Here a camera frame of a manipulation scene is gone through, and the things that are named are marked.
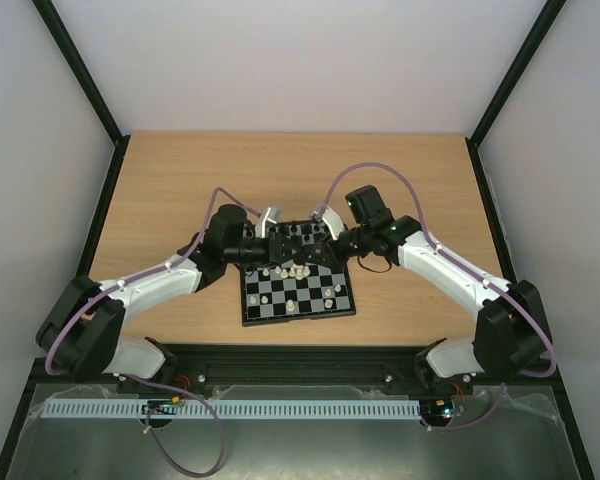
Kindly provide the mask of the black magnetic chess board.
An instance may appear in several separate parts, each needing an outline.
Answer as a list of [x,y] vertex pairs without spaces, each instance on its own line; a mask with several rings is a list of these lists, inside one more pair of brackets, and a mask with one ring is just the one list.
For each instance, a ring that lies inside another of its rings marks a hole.
[[[340,284],[342,291],[334,292]],[[242,325],[244,327],[285,323],[300,319],[349,316],[356,313],[353,289],[346,268],[333,271],[312,263],[298,266],[288,260],[280,266],[240,269]],[[269,303],[260,303],[266,295]],[[249,298],[256,296],[256,305]],[[286,302],[295,302],[295,311],[286,311]]]

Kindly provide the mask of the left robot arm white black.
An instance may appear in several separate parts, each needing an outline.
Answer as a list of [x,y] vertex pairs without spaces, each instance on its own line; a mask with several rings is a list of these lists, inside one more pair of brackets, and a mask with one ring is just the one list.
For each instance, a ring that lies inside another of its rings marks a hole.
[[45,371],[77,382],[101,374],[150,380],[168,368],[168,354],[155,340],[124,336],[125,324],[172,298],[209,287],[230,265],[275,267],[300,250],[285,234],[252,225],[244,208],[225,204],[206,216],[185,247],[159,264],[113,280],[72,279],[35,337],[46,352]]

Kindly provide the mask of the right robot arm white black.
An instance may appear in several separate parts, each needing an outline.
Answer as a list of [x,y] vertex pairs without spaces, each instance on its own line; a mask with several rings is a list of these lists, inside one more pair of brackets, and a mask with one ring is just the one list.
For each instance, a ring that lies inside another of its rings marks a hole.
[[345,199],[354,228],[346,228],[327,204],[313,213],[328,229],[321,250],[329,266],[373,253],[429,281],[475,323],[472,336],[439,339],[416,355],[414,371],[423,389],[438,391],[457,375],[485,373],[507,382],[518,374],[546,378],[555,373],[556,353],[533,284],[512,283],[472,264],[431,234],[422,216],[395,218],[372,185]]

